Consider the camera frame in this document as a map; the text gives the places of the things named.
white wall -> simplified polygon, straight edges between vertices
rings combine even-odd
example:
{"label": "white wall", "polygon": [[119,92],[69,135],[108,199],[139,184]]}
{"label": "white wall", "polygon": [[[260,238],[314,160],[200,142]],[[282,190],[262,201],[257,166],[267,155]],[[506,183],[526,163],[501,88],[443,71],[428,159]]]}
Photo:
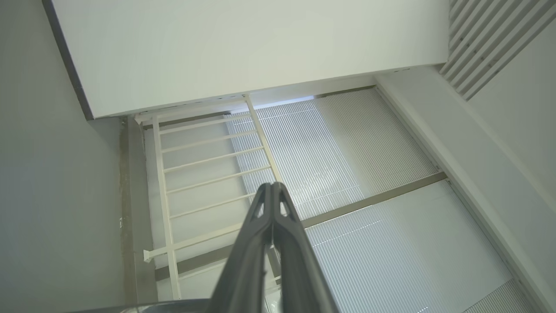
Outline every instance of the white wall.
{"label": "white wall", "polygon": [[0,2],[0,311],[124,304],[120,120],[87,122],[40,1]]}
{"label": "white wall", "polygon": [[555,35],[552,22],[469,103],[432,67],[377,77],[547,311],[556,311]]}
{"label": "white wall", "polygon": [[54,6],[95,117],[448,57],[444,0]]}
{"label": "white wall", "polygon": [[341,312],[464,312],[511,279],[446,181],[306,231]]}

concrete wall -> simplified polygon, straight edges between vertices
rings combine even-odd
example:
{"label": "concrete wall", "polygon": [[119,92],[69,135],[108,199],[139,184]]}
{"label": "concrete wall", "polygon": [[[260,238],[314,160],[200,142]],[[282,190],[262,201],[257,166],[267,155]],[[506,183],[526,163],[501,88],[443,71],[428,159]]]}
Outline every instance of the concrete wall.
{"label": "concrete wall", "polygon": [[555,39],[552,22],[469,102],[432,67],[377,77],[546,312],[556,311]]}
{"label": "concrete wall", "polygon": [[118,119],[87,123],[40,1],[0,2],[0,311],[123,305]]}
{"label": "concrete wall", "polygon": [[445,62],[445,0],[54,0],[93,115]]}

translucent wall panel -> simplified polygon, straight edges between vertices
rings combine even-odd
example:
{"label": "translucent wall panel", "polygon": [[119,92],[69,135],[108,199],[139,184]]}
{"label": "translucent wall panel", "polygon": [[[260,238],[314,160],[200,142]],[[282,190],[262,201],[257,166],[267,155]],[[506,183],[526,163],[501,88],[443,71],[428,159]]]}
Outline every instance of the translucent wall panel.
{"label": "translucent wall panel", "polygon": [[[257,115],[301,219],[364,199],[314,101],[261,109]],[[249,123],[235,120],[228,125],[230,133],[240,133]],[[243,136],[232,143],[236,151],[241,151],[255,147],[258,139]],[[242,171],[267,164],[262,151],[238,156],[237,160]],[[261,183],[273,181],[270,172],[244,176],[248,193],[255,192]]]}
{"label": "translucent wall panel", "polygon": [[511,279],[445,181],[307,235],[342,312],[461,313]]}
{"label": "translucent wall panel", "polygon": [[366,197],[437,172],[376,89],[317,103]]}
{"label": "translucent wall panel", "polygon": [[[437,172],[374,89],[268,107],[257,115],[301,219]],[[227,125],[231,134],[252,127],[248,120]],[[259,140],[248,135],[232,143],[241,151]],[[267,164],[262,151],[237,161],[242,171]],[[270,171],[244,176],[248,193],[271,181]]]}

louvered vent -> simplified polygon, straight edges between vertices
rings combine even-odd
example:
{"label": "louvered vent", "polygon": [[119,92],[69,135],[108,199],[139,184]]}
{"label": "louvered vent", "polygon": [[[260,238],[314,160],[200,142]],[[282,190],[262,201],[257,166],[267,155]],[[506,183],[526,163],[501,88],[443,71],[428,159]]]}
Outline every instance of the louvered vent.
{"label": "louvered vent", "polygon": [[456,0],[440,73],[471,99],[556,16],[553,0]]}

black metal bracket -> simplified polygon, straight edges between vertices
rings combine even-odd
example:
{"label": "black metal bracket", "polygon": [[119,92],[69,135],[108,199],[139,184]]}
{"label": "black metal bracket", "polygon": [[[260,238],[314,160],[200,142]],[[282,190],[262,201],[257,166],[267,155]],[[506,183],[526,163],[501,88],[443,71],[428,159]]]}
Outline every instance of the black metal bracket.
{"label": "black metal bracket", "polygon": [[273,242],[281,258],[284,312],[338,313],[294,204],[282,183],[266,183],[259,187],[206,312],[261,312],[264,255]]}

